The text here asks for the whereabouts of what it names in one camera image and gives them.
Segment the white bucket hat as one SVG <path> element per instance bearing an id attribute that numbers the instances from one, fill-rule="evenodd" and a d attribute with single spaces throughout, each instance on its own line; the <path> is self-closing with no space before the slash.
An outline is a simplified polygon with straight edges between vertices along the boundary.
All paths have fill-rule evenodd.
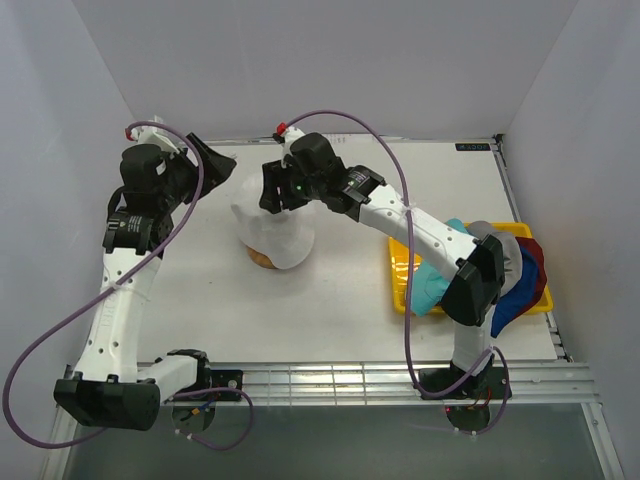
<path id="1" fill-rule="evenodd" d="M 302 263 L 315 241 L 315 209 L 306 205 L 294 211 L 271 214 L 259 207 L 261 174 L 247 177 L 231 200 L 240 241 L 266 256 L 276 269 L 288 270 Z"/>

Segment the teal bucket hat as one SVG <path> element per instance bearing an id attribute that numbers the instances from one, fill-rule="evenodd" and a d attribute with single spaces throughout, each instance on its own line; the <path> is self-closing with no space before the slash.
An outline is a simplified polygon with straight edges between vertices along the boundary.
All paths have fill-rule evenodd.
<path id="1" fill-rule="evenodd" d="M 450 281 L 422 260 L 413 275 L 410 310 L 417 316 L 428 314 L 442 299 Z"/>

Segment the grey bucket hat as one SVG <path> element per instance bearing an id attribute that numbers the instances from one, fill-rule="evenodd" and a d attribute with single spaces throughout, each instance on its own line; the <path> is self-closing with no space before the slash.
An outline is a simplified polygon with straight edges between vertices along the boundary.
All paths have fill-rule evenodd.
<path id="1" fill-rule="evenodd" d="M 491 223 L 483 220 L 468 224 L 466 230 L 480 240 L 487 235 L 491 235 L 501 243 L 505 280 L 501 288 L 500 297 L 504 297 L 521 279 L 523 271 L 522 254 L 515 236 L 508 231 L 498 230 Z"/>

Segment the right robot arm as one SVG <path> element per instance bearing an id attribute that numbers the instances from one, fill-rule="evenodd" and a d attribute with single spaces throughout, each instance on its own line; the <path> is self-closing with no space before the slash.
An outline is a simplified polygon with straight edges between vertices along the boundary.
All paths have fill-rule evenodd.
<path id="1" fill-rule="evenodd" d="M 454 322 L 454 350 L 449 367 L 414 374 L 412 380 L 425 398 L 476 396 L 488 384 L 494 358 L 489 323 L 504 283 L 501 243 L 491 235 L 477 239 L 459 232 L 409 206 L 378 173 L 345 166 L 319 133 L 283 126 L 273 138 L 282 156 L 262 167 L 260 207 L 277 214 L 320 201 L 433 266 L 449 283 L 440 305 Z"/>

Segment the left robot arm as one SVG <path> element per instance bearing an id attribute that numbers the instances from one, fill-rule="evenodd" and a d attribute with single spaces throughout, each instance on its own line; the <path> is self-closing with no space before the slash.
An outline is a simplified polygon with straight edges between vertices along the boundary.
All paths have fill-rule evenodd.
<path id="1" fill-rule="evenodd" d="M 195 134 L 187 138 L 201 167 L 156 134 L 122 154 L 123 184 L 109 201 L 102 242 L 101 288 L 108 295 L 97 305 L 70 378 L 58 380 L 53 393 L 83 426 L 146 431 L 173 394 L 197 400 L 211 390 L 202 351 L 174 350 L 144 369 L 137 362 L 144 308 L 164 255 L 160 245 L 177 230 L 173 212 L 224 183 L 236 166 Z"/>

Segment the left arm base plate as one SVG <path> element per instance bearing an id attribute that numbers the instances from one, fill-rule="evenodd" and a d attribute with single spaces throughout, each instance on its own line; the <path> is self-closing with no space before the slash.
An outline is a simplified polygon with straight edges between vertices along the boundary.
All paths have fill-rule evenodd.
<path id="1" fill-rule="evenodd" d="M 237 402 L 241 395 L 235 390 L 243 388 L 244 371 L 240 369 L 210 369 L 203 372 L 203 378 L 192 386 L 178 391 L 167 402 L 180 400 L 202 402 Z"/>

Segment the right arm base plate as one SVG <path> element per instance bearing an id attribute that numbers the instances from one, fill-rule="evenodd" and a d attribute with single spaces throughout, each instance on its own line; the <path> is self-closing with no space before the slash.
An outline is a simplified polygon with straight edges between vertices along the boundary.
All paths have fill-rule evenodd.
<path id="1" fill-rule="evenodd" d="M 458 381 L 464 372 L 450 364 L 446 368 L 421 369 L 419 383 L 427 391 L 436 393 L 449 388 Z M 507 399 L 512 397 L 511 387 L 507 385 L 503 366 L 487 364 L 477 375 L 472 375 L 458 388 L 443 396 L 444 399 L 454 400 L 486 400 Z"/>

